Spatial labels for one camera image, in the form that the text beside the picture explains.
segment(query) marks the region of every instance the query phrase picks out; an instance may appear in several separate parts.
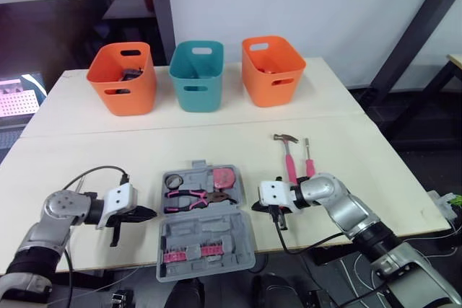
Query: black cable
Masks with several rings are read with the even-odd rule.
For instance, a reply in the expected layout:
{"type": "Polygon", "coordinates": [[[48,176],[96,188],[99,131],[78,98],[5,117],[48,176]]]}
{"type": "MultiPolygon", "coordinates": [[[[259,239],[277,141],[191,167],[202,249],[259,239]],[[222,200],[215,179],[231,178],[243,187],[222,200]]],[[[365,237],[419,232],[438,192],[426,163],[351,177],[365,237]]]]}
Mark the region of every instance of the black cable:
{"type": "Polygon", "coordinates": [[[377,288],[375,288],[374,290],[371,290],[371,291],[368,291],[366,292],[365,294],[361,295],[361,296],[358,296],[354,299],[350,299],[349,301],[346,301],[345,303],[343,304],[340,304],[339,308],[345,308],[346,306],[349,306],[350,304],[353,304],[353,303],[356,303],[358,301],[361,301],[362,299],[364,299],[365,297],[369,296],[369,295],[372,295],[372,294],[376,294],[378,293],[379,291],[381,291],[383,288],[385,288],[387,286],[387,283],[382,283],[381,285],[379,285],[377,288]]]}
{"type": "Polygon", "coordinates": [[[322,239],[319,242],[316,242],[314,245],[311,245],[311,246],[306,247],[306,248],[301,249],[301,250],[291,252],[290,250],[287,249],[286,242],[284,242],[284,238],[282,237],[281,229],[279,228],[279,224],[277,223],[277,221],[274,222],[274,225],[276,226],[276,231],[277,231],[277,234],[279,236],[279,240],[281,241],[282,247],[284,248],[284,251],[287,254],[290,254],[290,255],[299,255],[302,252],[306,252],[307,250],[313,249],[313,248],[317,247],[318,245],[322,245],[323,243],[326,243],[327,241],[330,241],[331,239],[334,239],[334,238],[337,238],[337,237],[340,237],[340,236],[344,235],[343,233],[339,232],[338,234],[333,234],[332,236],[329,236],[329,237],[327,237],[325,239],[322,239]]]}
{"type": "Polygon", "coordinates": [[[74,291],[74,267],[72,267],[71,257],[67,250],[64,250],[64,256],[66,256],[67,266],[69,267],[69,295],[67,296],[66,308],[71,307],[72,293],[74,291]]]}
{"type": "Polygon", "coordinates": [[[300,254],[300,257],[302,259],[302,262],[303,262],[303,265],[305,266],[305,269],[308,273],[308,276],[310,277],[310,279],[313,281],[314,284],[316,284],[316,286],[320,289],[320,290],[324,290],[328,295],[329,295],[329,298],[331,299],[331,301],[335,304],[335,307],[338,307],[339,304],[335,301],[335,299],[332,298],[332,296],[329,294],[329,292],[323,288],[319,283],[318,281],[315,279],[315,276],[313,275],[313,273],[311,272],[311,269],[310,269],[310,266],[307,264],[307,262],[305,261],[305,258],[303,257],[303,254],[300,254]]]}
{"type": "Polygon", "coordinates": [[[260,273],[262,270],[264,270],[266,266],[268,265],[269,256],[268,254],[263,254],[263,255],[265,256],[265,259],[263,260],[263,266],[261,266],[261,268],[259,268],[258,270],[247,270],[247,271],[249,271],[252,274],[257,274],[257,273],[260,273]]]}
{"type": "Polygon", "coordinates": [[[94,172],[94,171],[98,171],[98,170],[102,170],[102,169],[113,169],[113,170],[118,170],[118,171],[122,172],[121,185],[128,182],[128,174],[127,174],[127,172],[125,172],[123,169],[121,169],[121,168],[118,167],[118,166],[103,165],[103,166],[93,167],[92,169],[89,169],[89,170],[85,171],[84,173],[78,175],[78,176],[75,177],[71,182],[67,183],[66,186],[63,188],[63,190],[69,188],[69,187],[70,187],[71,185],[73,185],[77,180],[79,180],[80,178],[82,178],[82,177],[88,175],[89,173],[94,172]]]}

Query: gray tool case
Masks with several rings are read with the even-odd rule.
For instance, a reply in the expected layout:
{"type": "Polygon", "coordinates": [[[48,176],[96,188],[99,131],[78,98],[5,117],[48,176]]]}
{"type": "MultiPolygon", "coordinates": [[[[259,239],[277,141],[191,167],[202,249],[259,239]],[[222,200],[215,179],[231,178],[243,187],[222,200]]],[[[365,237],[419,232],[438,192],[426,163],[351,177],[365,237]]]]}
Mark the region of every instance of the gray tool case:
{"type": "Polygon", "coordinates": [[[194,161],[192,166],[191,170],[164,174],[162,178],[163,212],[166,208],[188,206],[199,199],[190,196],[168,198],[166,193],[175,190],[199,189],[212,193],[214,191],[213,170],[220,168],[229,168],[234,172],[234,185],[222,191],[237,203],[225,200],[210,203],[205,208],[165,214],[165,219],[160,224],[156,269],[157,280],[161,282],[245,270],[255,265],[254,238],[250,218],[238,209],[243,203],[244,189],[237,168],[232,165],[207,166],[205,160],[194,161]],[[179,188],[169,189],[166,186],[166,179],[172,175],[181,176],[183,182],[179,188]],[[208,251],[216,249],[220,249],[222,254],[207,255],[208,251]]]}

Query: pliers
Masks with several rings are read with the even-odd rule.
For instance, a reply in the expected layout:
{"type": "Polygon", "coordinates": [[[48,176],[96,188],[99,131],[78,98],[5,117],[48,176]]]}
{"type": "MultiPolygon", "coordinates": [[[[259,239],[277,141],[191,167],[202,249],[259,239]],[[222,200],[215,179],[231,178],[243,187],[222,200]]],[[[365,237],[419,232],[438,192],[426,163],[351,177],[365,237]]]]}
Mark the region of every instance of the pliers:
{"type": "Polygon", "coordinates": [[[174,190],[165,193],[166,198],[177,198],[180,196],[191,196],[193,198],[198,198],[199,200],[184,207],[165,207],[164,213],[177,213],[190,211],[195,208],[205,208],[212,202],[222,202],[224,200],[229,200],[231,203],[237,203],[236,200],[231,198],[228,194],[223,193],[222,191],[215,190],[213,193],[207,192],[204,189],[198,190],[174,190]]]}

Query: plastic basket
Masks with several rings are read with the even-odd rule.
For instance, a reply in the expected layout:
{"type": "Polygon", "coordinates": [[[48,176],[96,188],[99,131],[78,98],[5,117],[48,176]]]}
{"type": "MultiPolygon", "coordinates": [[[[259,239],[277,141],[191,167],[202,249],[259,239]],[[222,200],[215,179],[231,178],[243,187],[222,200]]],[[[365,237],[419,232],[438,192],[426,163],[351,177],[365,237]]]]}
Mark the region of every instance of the plastic basket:
{"type": "Polygon", "coordinates": [[[306,62],[279,36],[243,41],[243,82],[259,107],[287,104],[297,88],[306,62]]]}
{"type": "Polygon", "coordinates": [[[217,41],[185,41],[177,46],[169,74],[181,108],[212,112],[222,101],[223,45],[217,41]]]}
{"type": "Polygon", "coordinates": [[[154,106],[156,75],[147,43],[112,43],[100,49],[87,80],[114,115],[141,115],[154,106]],[[126,69],[139,70],[135,79],[121,81],[126,69]]]}

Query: teal basket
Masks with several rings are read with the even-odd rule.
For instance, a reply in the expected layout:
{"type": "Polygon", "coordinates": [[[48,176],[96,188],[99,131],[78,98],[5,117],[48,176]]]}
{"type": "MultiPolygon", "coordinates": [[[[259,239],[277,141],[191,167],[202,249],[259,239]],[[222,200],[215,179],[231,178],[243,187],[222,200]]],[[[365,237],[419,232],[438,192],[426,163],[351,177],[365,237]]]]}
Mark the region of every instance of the teal basket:
{"type": "Polygon", "coordinates": [[[177,46],[169,74],[181,108],[212,112],[222,102],[223,45],[217,41],[185,41],[177,46]]]}

